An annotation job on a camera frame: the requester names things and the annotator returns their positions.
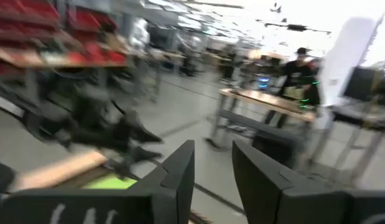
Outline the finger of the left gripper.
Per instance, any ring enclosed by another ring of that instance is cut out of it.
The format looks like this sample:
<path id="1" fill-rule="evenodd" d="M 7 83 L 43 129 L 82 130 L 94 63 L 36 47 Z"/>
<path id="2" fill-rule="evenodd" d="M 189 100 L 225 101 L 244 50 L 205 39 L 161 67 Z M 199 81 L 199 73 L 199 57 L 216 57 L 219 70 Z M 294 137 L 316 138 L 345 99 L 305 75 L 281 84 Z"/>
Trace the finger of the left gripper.
<path id="1" fill-rule="evenodd" d="M 130 125 L 131 137 L 141 143 L 148 142 L 162 142 L 162 139 L 152 132 L 148 131 L 141 123 L 134 123 Z"/>
<path id="2" fill-rule="evenodd" d="M 162 157 L 161 153 L 148 151 L 141 147 L 137 147 L 134 150 L 134 162 L 149 161 L 160 157 Z"/>

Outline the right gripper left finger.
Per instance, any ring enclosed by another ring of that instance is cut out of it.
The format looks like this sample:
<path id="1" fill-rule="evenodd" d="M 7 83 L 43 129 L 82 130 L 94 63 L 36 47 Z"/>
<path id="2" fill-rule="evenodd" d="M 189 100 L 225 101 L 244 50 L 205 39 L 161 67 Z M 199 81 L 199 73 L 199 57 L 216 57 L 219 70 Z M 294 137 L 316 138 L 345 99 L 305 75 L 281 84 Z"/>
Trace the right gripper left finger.
<path id="1" fill-rule="evenodd" d="M 195 183 L 195 141 L 187 140 L 129 189 L 139 193 L 129 224 L 188 224 Z"/>

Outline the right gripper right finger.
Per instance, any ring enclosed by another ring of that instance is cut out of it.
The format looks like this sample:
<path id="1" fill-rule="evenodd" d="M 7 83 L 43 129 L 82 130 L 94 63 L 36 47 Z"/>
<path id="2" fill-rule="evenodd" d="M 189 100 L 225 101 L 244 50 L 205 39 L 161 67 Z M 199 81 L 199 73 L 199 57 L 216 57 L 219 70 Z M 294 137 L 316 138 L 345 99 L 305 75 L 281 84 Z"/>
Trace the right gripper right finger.
<path id="1" fill-rule="evenodd" d="M 341 224 L 345 197 L 252 146 L 233 141 L 234 177 L 249 224 Z"/>

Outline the lime green round plate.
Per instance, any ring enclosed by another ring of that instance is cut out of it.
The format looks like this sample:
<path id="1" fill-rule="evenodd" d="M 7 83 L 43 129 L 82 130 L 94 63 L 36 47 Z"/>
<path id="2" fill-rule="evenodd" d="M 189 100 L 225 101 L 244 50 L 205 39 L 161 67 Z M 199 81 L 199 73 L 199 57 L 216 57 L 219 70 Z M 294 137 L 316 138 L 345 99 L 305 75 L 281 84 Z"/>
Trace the lime green round plate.
<path id="1" fill-rule="evenodd" d="M 124 179 L 121 180 L 115 175 L 107 175 L 100 177 L 96 180 L 93 180 L 85 184 L 83 189 L 128 189 L 130 186 L 135 184 L 137 180 L 135 179 Z"/>

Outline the wooden workbench metal legs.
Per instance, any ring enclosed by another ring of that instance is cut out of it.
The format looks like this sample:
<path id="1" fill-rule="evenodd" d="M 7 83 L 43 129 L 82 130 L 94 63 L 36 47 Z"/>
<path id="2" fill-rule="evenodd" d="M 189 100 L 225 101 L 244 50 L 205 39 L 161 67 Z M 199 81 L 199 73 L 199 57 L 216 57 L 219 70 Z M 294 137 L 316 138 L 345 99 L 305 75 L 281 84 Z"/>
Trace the wooden workbench metal legs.
<path id="1" fill-rule="evenodd" d="M 239 101 L 264 106 L 270 110 L 301 120 L 304 125 L 300 136 L 305 142 L 308 141 L 312 124 L 316 120 L 316 114 L 313 111 L 303 110 L 298 103 L 256 90 L 224 88 L 219 90 L 219 94 L 220 101 L 215 113 L 211 133 L 205 139 L 214 148 L 219 149 L 221 147 L 215 142 L 219 129 L 230 131 L 230 125 L 237 125 L 257 131 L 263 125 L 259 121 L 236 114 L 234 109 Z"/>

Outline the person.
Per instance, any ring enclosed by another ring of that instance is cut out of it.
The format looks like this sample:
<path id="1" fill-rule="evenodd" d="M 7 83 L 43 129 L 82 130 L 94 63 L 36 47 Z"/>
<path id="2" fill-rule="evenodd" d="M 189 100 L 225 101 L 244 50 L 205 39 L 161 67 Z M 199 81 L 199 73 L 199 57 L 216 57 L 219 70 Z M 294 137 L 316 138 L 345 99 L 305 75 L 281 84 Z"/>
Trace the person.
<path id="1" fill-rule="evenodd" d="M 313 68 L 305 61 L 308 56 L 307 52 L 307 48 L 299 47 L 296 51 L 296 59 L 283 65 L 282 75 L 285 76 L 285 81 L 274 95 L 285 100 L 293 100 L 285 94 L 286 90 L 291 87 L 299 87 L 303 90 L 300 108 L 311 107 L 313 112 L 318 115 L 318 106 L 320 105 L 319 81 Z"/>

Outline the large black display screen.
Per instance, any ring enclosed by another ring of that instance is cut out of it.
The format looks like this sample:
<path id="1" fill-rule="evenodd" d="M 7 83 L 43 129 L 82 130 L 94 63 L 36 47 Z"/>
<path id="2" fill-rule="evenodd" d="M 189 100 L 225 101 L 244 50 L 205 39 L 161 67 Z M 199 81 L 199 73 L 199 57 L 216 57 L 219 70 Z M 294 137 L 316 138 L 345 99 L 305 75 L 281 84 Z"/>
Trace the large black display screen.
<path id="1" fill-rule="evenodd" d="M 375 78 L 382 78 L 383 70 L 369 67 L 355 67 L 343 96 L 360 101 L 369 101 L 372 95 L 372 85 Z"/>

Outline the red storage bin rack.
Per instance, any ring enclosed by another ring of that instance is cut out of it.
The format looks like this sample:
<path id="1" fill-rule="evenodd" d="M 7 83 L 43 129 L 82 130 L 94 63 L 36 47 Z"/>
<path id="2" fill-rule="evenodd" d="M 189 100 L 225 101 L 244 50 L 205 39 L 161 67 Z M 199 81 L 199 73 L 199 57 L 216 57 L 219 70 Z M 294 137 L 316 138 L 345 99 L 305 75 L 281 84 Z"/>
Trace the red storage bin rack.
<path id="1" fill-rule="evenodd" d="M 108 12 L 77 0 L 0 0 L 0 73 L 126 65 Z"/>

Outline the white pillar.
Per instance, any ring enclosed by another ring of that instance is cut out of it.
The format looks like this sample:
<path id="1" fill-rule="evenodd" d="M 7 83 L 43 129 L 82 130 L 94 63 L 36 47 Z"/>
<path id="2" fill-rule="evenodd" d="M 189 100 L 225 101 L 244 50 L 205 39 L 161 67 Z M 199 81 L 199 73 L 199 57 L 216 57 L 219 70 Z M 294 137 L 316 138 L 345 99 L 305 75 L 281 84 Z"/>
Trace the white pillar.
<path id="1" fill-rule="evenodd" d="M 328 107 L 338 104 L 341 92 L 345 89 L 353 69 L 362 61 L 384 15 L 383 11 L 376 16 L 353 16 L 343 24 L 318 73 L 321 105 L 318 110 L 319 117 L 315 121 L 317 129 L 329 127 Z"/>

